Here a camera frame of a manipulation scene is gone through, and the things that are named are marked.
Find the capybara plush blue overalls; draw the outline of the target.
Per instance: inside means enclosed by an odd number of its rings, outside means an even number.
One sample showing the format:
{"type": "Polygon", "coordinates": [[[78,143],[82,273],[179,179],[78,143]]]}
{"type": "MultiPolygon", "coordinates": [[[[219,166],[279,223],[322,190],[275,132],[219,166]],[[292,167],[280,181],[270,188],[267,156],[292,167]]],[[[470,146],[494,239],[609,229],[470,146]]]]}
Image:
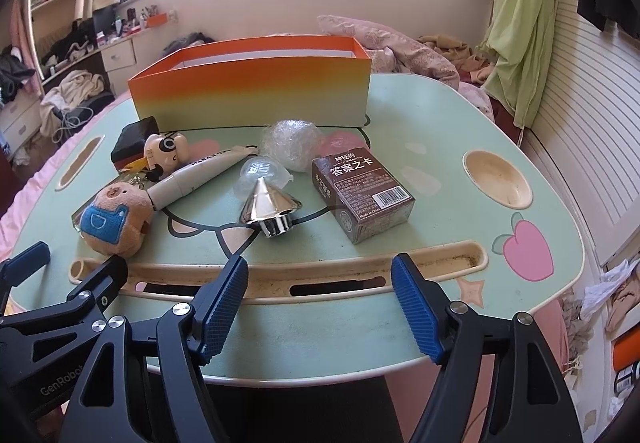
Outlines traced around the capybara plush blue overalls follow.
{"type": "Polygon", "coordinates": [[[129,183],[107,185],[82,212],[80,235],[101,255],[130,258],[142,247],[153,214],[145,190],[129,183]]]}

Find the cream cosmetic tube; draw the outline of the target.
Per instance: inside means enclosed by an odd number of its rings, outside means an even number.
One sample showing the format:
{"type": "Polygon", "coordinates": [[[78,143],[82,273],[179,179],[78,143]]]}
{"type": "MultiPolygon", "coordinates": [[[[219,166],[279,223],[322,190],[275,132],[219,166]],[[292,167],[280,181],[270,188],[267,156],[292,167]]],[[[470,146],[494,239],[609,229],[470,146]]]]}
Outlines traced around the cream cosmetic tube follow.
{"type": "Polygon", "coordinates": [[[258,154],[259,149],[255,146],[233,146],[230,149],[216,152],[214,155],[187,163],[148,188],[153,208],[162,210],[168,207],[171,203],[191,194],[247,157],[258,154]]]}

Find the silver cone top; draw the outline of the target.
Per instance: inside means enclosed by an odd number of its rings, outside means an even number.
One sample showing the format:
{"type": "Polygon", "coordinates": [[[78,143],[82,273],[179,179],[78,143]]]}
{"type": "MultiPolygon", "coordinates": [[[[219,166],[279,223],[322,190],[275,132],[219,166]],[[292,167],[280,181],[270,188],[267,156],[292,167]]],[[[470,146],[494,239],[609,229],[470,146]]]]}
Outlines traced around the silver cone top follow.
{"type": "Polygon", "coordinates": [[[258,227],[267,238],[288,233],[293,225],[292,215],[302,203],[259,177],[241,210],[239,222],[258,227]]]}

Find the brown card box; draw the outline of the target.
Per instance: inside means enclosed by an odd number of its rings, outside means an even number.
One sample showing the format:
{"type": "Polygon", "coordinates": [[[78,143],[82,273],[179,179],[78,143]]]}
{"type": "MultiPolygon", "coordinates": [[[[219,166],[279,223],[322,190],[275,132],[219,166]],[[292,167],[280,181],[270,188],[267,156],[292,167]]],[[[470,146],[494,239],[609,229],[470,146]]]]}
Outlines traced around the brown card box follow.
{"type": "Polygon", "coordinates": [[[354,245],[407,223],[416,202],[366,148],[314,159],[311,178],[354,245]]]}

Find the clear heart jelly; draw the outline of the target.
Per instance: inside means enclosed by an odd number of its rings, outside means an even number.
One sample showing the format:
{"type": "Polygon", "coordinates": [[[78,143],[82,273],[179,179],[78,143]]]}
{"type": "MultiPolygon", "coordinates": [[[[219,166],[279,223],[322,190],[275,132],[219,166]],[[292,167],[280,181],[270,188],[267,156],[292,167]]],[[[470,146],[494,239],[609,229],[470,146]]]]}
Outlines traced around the clear heart jelly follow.
{"type": "Polygon", "coordinates": [[[233,185],[233,194],[239,200],[246,199],[257,181],[263,178],[267,183],[284,189],[293,181],[293,174],[277,160],[266,156],[248,158],[240,169],[238,181],[233,185]]]}

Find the bubble wrap ball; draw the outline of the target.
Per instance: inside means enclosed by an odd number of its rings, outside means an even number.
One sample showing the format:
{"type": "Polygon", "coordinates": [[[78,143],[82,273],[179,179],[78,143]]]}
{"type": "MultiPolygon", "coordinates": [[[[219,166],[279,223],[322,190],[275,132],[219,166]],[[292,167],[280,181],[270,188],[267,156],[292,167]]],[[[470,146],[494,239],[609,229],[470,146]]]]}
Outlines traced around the bubble wrap ball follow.
{"type": "Polygon", "coordinates": [[[288,171],[308,172],[323,140],[323,133],[312,122],[281,120],[262,133],[260,152],[288,171]]]}

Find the pink heart jelly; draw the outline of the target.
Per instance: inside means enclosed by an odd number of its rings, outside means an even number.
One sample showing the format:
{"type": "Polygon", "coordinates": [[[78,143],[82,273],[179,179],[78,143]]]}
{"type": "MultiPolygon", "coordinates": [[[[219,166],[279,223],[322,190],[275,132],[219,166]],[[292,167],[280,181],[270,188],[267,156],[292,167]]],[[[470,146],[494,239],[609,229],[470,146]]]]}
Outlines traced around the pink heart jelly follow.
{"type": "Polygon", "coordinates": [[[326,157],[341,155],[343,152],[354,148],[366,148],[368,145],[360,134],[352,133],[347,130],[337,130],[326,134],[320,140],[316,151],[316,157],[326,157]]]}

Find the black box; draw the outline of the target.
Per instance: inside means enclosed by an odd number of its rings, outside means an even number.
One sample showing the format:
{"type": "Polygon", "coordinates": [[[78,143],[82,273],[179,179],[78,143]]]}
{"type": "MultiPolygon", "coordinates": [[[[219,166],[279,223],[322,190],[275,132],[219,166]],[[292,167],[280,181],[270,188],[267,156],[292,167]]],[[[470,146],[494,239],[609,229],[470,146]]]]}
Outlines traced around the black box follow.
{"type": "Polygon", "coordinates": [[[111,151],[111,162],[118,172],[122,172],[130,163],[144,159],[144,145],[153,134],[160,132],[156,119],[146,117],[129,123],[120,131],[111,151]]]}

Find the white desk with drawers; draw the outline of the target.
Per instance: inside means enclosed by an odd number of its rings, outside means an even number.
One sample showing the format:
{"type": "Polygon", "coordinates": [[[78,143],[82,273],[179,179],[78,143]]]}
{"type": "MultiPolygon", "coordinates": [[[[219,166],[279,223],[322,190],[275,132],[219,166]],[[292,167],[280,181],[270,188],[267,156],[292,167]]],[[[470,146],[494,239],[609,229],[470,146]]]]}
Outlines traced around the white desk with drawers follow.
{"type": "Polygon", "coordinates": [[[141,31],[98,48],[59,72],[49,74],[43,81],[43,88],[46,92],[50,91],[72,70],[86,70],[99,74],[107,91],[119,96],[128,91],[128,81],[132,77],[160,59],[162,51],[163,38],[158,38],[151,30],[141,31]]]}

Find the tan clothes pile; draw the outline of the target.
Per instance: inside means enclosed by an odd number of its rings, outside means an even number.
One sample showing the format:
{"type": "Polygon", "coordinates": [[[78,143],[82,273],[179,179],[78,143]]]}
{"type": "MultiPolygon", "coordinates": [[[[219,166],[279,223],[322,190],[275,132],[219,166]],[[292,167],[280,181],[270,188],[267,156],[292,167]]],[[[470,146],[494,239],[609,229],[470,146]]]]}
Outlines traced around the tan clothes pile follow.
{"type": "Polygon", "coordinates": [[[475,51],[471,45],[453,36],[427,34],[419,36],[418,41],[448,59],[463,82],[481,86],[494,70],[494,64],[486,54],[475,51]]]}

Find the green curtain cloth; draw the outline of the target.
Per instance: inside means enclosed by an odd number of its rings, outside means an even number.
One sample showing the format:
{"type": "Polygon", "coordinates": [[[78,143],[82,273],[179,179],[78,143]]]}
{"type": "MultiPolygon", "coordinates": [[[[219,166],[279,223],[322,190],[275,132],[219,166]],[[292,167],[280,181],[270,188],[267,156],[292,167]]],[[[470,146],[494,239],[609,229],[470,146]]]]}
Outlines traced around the green curtain cloth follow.
{"type": "Polygon", "coordinates": [[[550,67],[556,0],[494,0],[480,46],[495,61],[485,91],[509,111],[518,129],[537,114],[550,67]]]}

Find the orange gradient cardboard box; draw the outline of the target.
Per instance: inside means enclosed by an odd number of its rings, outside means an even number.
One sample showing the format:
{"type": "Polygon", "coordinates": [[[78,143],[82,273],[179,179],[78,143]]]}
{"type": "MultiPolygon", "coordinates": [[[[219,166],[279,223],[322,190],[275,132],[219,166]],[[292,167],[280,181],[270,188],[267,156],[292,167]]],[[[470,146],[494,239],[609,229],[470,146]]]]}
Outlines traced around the orange gradient cardboard box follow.
{"type": "Polygon", "coordinates": [[[286,119],[359,128],[370,74],[368,54],[349,36],[258,36],[182,48],[128,86],[138,116],[163,132],[286,119]]]}

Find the grey clothes on bed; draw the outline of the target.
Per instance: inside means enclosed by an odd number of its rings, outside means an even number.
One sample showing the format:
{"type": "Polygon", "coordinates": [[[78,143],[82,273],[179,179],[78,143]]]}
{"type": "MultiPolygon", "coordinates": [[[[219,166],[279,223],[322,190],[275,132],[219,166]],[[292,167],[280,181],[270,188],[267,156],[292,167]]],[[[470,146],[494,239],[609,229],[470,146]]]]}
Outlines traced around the grey clothes on bed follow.
{"type": "Polygon", "coordinates": [[[168,56],[182,48],[191,47],[194,45],[203,45],[207,43],[213,43],[214,39],[202,32],[192,32],[186,36],[179,36],[177,39],[172,40],[166,47],[163,48],[162,56],[168,56]]]}

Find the pink floral quilt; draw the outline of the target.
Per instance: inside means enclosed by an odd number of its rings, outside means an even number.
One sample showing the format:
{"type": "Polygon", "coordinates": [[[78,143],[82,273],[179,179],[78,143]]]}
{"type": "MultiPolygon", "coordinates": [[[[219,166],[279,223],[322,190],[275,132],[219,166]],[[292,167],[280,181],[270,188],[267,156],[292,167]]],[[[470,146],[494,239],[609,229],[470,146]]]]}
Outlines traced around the pink floral quilt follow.
{"type": "Polygon", "coordinates": [[[356,39],[367,51],[374,72],[404,72],[435,79],[460,93],[486,118],[495,119],[484,88],[463,82],[448,59],[418,39],[373,21],[335,15],[320,15],[317,21],[321,32],[327,36],[356,39]]]}

